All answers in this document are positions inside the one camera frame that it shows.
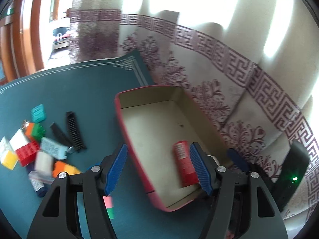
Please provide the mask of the patterned curtain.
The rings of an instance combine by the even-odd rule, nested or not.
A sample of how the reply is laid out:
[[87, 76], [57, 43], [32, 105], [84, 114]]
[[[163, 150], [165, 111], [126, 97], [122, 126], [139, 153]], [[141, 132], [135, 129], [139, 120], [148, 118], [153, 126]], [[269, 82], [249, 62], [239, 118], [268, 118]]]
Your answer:
[[153, 81], [190, 93], [228, 146], [273, 179], [293, 141], [310, 162], [282, 216], [318, 203], [318, 24], [302, 0], [72, 0], [74, 63], [138, 49]]

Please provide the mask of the red pink tin box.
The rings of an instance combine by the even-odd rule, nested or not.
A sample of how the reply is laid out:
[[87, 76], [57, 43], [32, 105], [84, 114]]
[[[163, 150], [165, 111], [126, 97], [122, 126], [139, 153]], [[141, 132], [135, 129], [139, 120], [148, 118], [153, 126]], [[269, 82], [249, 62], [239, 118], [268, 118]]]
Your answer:
[[151, 203], [173, 212], [196, 199], [198, 184], [181, 187], [173, 145], [198, 142], [221, 165], [229, 167], [227, 146], [195, 101], [178, 86], [153, 85], [115, 96], [124, 141]]

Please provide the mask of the orange yellow toy brick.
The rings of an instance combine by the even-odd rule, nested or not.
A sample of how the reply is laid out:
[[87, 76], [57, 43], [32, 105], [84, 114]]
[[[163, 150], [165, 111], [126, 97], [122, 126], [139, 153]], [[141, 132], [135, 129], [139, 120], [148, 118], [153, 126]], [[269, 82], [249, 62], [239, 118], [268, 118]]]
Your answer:
[[68, 175], [76, 175], [81, 173], [80, 170], [70, 164], [66, 164], [62, 161], [56, 161], [53, 166], [52, 177], [56, 178], [61, 172], [66, 172]]

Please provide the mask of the light blue printed box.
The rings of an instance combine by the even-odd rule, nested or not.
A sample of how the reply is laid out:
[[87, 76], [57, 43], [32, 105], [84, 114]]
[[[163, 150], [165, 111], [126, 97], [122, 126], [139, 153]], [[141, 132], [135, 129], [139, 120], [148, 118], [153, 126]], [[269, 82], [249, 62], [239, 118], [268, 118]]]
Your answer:
[[43, 137], [40, 141], [40, 149], [57, 160], [65, 160], [67, 159], [67, 151], [68, 147], [55, 142], [49, 138]]

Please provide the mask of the orange green toy brick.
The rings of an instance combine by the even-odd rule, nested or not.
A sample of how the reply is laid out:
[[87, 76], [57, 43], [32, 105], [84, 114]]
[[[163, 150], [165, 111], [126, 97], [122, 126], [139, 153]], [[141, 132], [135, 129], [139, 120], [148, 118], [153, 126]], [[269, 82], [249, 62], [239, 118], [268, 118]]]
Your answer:
[[29, 122], [24, 127], [24, 133], [31, 141], [40, 142], [46, 135], [46, 130], [40, 123]]

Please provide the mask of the black cylindrical tube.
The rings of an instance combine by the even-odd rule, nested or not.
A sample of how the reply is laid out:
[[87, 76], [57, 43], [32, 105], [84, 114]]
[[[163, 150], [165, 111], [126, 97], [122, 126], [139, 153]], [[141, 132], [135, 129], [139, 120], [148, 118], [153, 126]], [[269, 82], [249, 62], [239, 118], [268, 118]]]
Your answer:
[[73, 144], [70, 141], [70, 139], [63, 133], [63, 131], [60, 129], [60, 127], [55, 122], [53, 122], [50, 125], [50, 128], [51, 128], [51, 131], [53, 133], [53, 136], [60, 144], [63, 144], [67, 147], [73, 147]]

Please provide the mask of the white tissue pack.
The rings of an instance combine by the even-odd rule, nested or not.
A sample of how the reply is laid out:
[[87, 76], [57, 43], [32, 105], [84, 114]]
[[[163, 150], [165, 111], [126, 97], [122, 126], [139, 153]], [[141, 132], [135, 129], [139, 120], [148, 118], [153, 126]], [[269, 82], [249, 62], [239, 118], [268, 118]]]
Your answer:
[[14, 136], [9, 140], [10, 145], [14, 151], [29, 143], [29, 139], [25, 136], [24, 132], [20, 128]]

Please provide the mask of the teal table mat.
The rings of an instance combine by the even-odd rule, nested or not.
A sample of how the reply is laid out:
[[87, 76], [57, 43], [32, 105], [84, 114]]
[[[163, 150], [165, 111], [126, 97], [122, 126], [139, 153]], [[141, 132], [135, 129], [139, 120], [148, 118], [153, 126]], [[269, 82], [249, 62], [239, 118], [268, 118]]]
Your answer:
[[[138, 53], [124, 58], [63, 66], [18, 79], [1, 88], [1, 136], [11, 136], [31, 108], [43, 103], [46, 120], [63, 126], [47, 135], [70, 140], [69, 160], [80, 169], [110, 154], [122, 141], [116, 119], [115, 94], [136, 84], [145, 85]], [[224, 223], [214, 210], [192, 203], [172, 214], [156, 210], [141, 192], [141, 183], [128, 164], [115, 191], [117, 238], [223, 238]]]

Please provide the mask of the red cylindrical bottle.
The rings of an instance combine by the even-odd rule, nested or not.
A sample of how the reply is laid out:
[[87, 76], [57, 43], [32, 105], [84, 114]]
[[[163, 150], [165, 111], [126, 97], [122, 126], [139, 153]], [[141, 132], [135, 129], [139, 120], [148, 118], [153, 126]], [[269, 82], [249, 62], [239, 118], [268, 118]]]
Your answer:
[[199, 180], [192, 164], [188, 142], [181, 140], [173, 145], [176, 166], [181, 180], [182, 187], [198, 184]]

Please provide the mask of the red long toy brick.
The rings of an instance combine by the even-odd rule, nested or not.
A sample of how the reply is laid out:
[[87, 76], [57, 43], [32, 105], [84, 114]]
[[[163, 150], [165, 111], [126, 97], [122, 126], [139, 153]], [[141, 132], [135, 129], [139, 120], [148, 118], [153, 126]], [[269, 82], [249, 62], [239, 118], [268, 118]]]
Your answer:
[[32, 163], [36, 159], [37, 152], [40, 147], [38, 142], [32, 141], [16, 150], [18, 160], [22, 167]]

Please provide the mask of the dark blue lotion bottle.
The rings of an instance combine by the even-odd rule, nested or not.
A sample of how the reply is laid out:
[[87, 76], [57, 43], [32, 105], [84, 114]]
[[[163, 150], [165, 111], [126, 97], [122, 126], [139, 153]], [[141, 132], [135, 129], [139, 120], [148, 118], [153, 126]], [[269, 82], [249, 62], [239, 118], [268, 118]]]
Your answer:
[[[30, 163], [25, 166], [27, 170], [27, 174], [29, 175], [32, 171], [34, 171], [34, 163]], [[37, 194], [38, 197], [42, 198], [46, 195], [46, 192], [48, 191], [47, 186], [41, 181], [37, 179], [33, 179], [30, 176], [28, 176], [28, 179], [33, 187], [33, 190]]]

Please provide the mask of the yellow white medicine box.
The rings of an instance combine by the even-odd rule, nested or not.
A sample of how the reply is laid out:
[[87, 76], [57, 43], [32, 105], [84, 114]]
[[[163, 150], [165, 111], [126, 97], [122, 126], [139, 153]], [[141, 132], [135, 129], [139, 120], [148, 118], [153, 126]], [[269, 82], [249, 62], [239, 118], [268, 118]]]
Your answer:
[[0, 157], [1, 164], [9, 170], [13, 170], [18, 162], [18, 156], [6, 137], [1, 139]]

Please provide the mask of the pink green toy brick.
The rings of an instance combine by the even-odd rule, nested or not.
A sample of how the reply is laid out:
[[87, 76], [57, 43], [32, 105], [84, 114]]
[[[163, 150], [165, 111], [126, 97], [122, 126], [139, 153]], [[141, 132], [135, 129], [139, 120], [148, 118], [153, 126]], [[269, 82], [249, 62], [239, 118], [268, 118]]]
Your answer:
[[103, 196], [103, 201], [105, 208], [107, 210], [108, 216], [110, 219], [114, 218], [114, 209], [112, 204], [112, 197], [111, 196]]

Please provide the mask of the black comb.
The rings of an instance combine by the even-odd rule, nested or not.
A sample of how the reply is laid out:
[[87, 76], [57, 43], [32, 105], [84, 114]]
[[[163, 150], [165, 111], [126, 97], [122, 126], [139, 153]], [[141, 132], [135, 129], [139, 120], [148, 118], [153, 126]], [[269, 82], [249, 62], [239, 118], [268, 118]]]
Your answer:
[[82, 139], [75, 113], [71, 111], [67, 112], [66, 120], [67, 130], [75, 150], [80, 151], [82, 149], [87, 149]]

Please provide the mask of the white round plastic lid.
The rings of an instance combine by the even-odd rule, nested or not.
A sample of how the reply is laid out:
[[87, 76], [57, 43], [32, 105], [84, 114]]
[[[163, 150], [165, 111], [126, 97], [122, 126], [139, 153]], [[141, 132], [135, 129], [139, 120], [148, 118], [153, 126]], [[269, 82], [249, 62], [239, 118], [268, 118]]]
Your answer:
[[213, 160], [215, 161], [217, 166], [220, 165], [219, 161], [217, 160], [217, 158], [215, 156], [213, 156], [213, 155], [207, 155], [207, 156], [213, 158]]

